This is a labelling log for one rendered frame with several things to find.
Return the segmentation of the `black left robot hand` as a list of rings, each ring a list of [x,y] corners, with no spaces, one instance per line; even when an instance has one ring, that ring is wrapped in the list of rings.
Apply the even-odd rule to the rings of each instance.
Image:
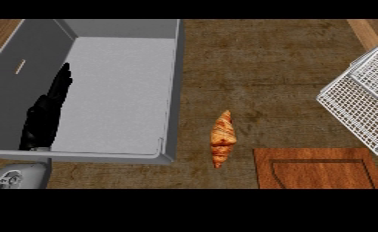
[[[61,109],[73,84],[70,64],[65,63],[55,76],[49,92],[43,94],[27,111],[20,149],[36,151],[51,148],[61,120]]]

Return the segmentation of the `brown wooden cutting board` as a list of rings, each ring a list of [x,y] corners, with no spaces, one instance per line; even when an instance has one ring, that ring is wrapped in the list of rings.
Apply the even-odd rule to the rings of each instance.
[[[256,148],[262,189],[378,189],[367,148]]]

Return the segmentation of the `open grey drawer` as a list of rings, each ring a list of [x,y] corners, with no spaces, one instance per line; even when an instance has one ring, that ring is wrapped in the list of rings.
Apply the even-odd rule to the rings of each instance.
[[[0,46],[0,158],[169,164],[176,159],[179,19],[24,19]],[[52,147],[20,148],[27,110],[70,66]]]

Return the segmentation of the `golden brown croissant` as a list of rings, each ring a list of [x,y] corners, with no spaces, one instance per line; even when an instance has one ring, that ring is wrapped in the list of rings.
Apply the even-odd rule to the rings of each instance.
[[[237,134],[234,129],[231,111],[226,110],[216,123],[210,133],[210,148],[215,168],[219,169],[228,160],[234,145],[237,144]]]

